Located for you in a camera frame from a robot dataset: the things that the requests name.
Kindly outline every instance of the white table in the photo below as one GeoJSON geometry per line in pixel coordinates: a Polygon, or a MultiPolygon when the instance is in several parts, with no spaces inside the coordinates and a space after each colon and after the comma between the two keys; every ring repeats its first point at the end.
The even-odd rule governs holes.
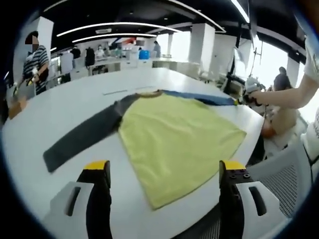
{"type": "MultiPolygon", "coordinates": [[[[115,100],[156,89],[226,96],[212,85],[175,71],[133,69],[86,77],[50,89],[32,98],[17,117],[7,121],[3,141],[8,168],[24,202],[38,219],[43,219],[50,200],[67,182],[75,181],[87,163],[103,159],[111,162],[114,239],[171,238],[192,226],[218,203],[219,175],[216,174],[191,194],[152,211],[118,134],[81,152],[53,174],[48,173],[42,154],[65,133],[115,100]]],[[[215,108],[247,132],[233,157],[246,164],[263,118],[245,106],[215,108]]]]}

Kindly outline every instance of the t-shirt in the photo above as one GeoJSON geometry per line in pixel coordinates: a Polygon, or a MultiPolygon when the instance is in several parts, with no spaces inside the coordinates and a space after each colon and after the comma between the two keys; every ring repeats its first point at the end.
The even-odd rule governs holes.
{"type": "Polygon", "coordinates": [[[213,177],[219,161],[231,159],[244,140],[246,132],[201,102],[216,100],[219,105],[222,99],[168,91],[127,96],[71,130],[44,160],[56,169],[61,159],[118,129],[149,203],[158,209],[213,177]]]}
{"type": "Polygon", "coordinates": [[[103,51],[103,49],[99,49],[99,50],[97,50],[96,52],[95,52],[95,56],[97,57],[97,58],[101,58],[101,57],[104,57],[104,51],[103,51]]]}
{"type": "MultiPolygon", "coordinates": [[[[49,59],[47,56],[47,52],[44,46],[39,45],[38,49],[30,54],[24,62],[23,65],[23,78],[28,80],[33,77],[32,70],[36,68],[39,70],[45,63],[48,63],[49,59]]],[[[40,89],[45,87],[46,78],[47,78],[47,71],[43,72],[46,77],[40,77],[40,80],[36,82],[36,90],[39,91],[40,89]]]]}
{"type": "MultiPolygon", "coordinates": [[[[319,55],[310,48],[308,40],[306,40],[306,52],[305,74],[319,84],[319,55]]],[[[301,139],[309,158],[315,160],[319,156],[319,107],[315,121],[309,124],[307,132],[302,135],[301,139]]]]}

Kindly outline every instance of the curved ceiling light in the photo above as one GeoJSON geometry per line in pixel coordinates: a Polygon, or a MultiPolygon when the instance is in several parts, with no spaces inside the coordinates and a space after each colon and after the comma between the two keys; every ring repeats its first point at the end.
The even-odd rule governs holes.
{"type": "MultiPolygon", "coordinates": [[[[49,6],[49,7],[46,8],[44,11],[48,11],[48,10],[50,10],[51,8],[53,8],[53,7],[55,7],[55,6],[59,5],[59,4],[61,4],[61,3],[63,3],[63,2],[66,2],[66,1],[68,1],[68,0],[61,0],[61,1],[59,1],[59,2],[57,2],[57,3],[55,3],[55,4],[53,4],[53,5],[49,6]]],[[[218,28],[220,29],[220,31],[216,31],[216,32],[218,32],[218,33],[226,33],[226,31],[225,31],[224,28],[222,28],[220,25],[218,25],[215,21],[213,21],[212,19],[210,19],[208,16],[202,14],[200,11],[198,11],[198,10],[196,10],[196,9],[194,9],[194,8],[192,8],[192,7],[190,7],[190,6],[186,5],[186,4],[184,4],[184,3],[182,3],[182,2],[179,2],[179,1],[177,1],[177,0],[166,0],[166,1],[169,1],[169,2],[172,2],[172,3],[176,4],[176,5],[182,6],[182,7],[186,8],[186,9],[188,9],[188,10],[190,10],[190,11],[192,11],[192,12],[194,12],[194,13],[196,13],[196,14],[202,16],[202,17],[204,17],[207,21],[211,22],[212,24],[214,24],[216,27],[218,27],[218,28]]]]}
{"type": "Polygon", "coordinates": [[[6,79],[6,77],[8,76],[9,74],[9,71],[6,73],[6,75],[4,76],[4,80],[6,79]]]}
{"type": "Polygon", "coordinates": [[[167,26],[160,26],[160,25],[155,25],[155,24],[148,24],[148,23],[142,23],[142,22],[107,22],[107,23],[98,23],[98,24],[93,24],[93,25],[88,25],[88,26],[82,26],[82,27],[78,27],[72,30],[68,30],[65,31],[63,33],[57,34],[56,36],[63,36],[65,34],[74,32],[74,31],[78,31],[78,30],[82,30],[82,29],[86,29],[86,28],[91,28],[91,27],[97,27],[97,26],[110,26],[110,25],[135,25],[135,26],[149,26],[149,27],[156,27],[156,28],[161,28],[161,29],[165,29],[165,30],[171,30],[174,32],[181,32],[180,30],[176,30],[174,28],[170,28],[167,26]]]}
{"type": "Polygon", "coordinates": [[[184,8],[186,8],[186,9],[188,9],[188,10],[190,10],[190,11],[192,11],[192,12],[194,12],[194,13],[202,16],[202,17],[204,17],[207,21],[213,23],[216,27],[218,27],[220,29],[220,31],[216,31],[216,32],[218,32],[218,33],[226,33],[224,28],[222,28],[220,25],[218,25],[216,22],[214,22],[208,16],[202,14],[200,11],[198,11],[196,9],[193,9],[192,7],[190,7],[190,6],[186,5],[186,4],[183,4],[182,2],[176,1],[176,0],[166,0],[166,1],[172,2],[172,3],[177,4],[177,5],[180,5],[180,6],[184,7],[184,8]]]}
{"type": "Polygon", "coordinates": [[[245,21],[247,23],[249,23],[249,17],[247,15],[247,13],[245,12],[245,10],[243,9],[243,7],[239,4],[239,2],[237,0],[231,0],[231,2],[235,5],[235,7],[238,9],[238,11],[240,12],[240,14],[243,16],[243,18],[245,19],[245,21]]]}
{"type": "Polygon", "coordinates": [[[73,43],[79,42],[79,41],[85,41],[93,38],[99,38],[99,37],[108,37],[108,36],[148,36],[148,37],[157,37],[157,35],[153,34],[143,34],[143,33],[114,33],[114,34],[104,34],[104,35],[97,35],[97,36],[89,36],[81,39],[77,39],[72,41],[73,43]]]}

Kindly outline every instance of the yellow t-shirt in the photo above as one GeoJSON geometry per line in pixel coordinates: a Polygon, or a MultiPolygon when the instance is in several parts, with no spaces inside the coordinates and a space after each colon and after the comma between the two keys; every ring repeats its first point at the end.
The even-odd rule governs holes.
{"type": "Polygon", "coordinates": [[[134,102],[119,133],[153,209],[209,180],[246,135],[204,103],[165,94],[134,102]]]}

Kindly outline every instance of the hand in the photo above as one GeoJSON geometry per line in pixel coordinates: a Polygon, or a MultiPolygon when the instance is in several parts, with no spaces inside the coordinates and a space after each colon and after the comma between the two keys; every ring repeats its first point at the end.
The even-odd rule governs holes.
{"type": "Polygon", "coordinates": [[[254,91],[248,95],[249,99],[255,102],[256,106],[261,106],[261,104],[258,103],[258,98],[260,96],[261,91],[254,91]]]}
{"type": "Polygon", "coordinates": [[[254,91],[254,92],[248,94],[248,97],[249,97],[250,99],[252,99],[252,98],[255,98],[255,99],[256,99],[256,98],[258,98],[260,92],[261,92],[261,91],[254,91]]]}

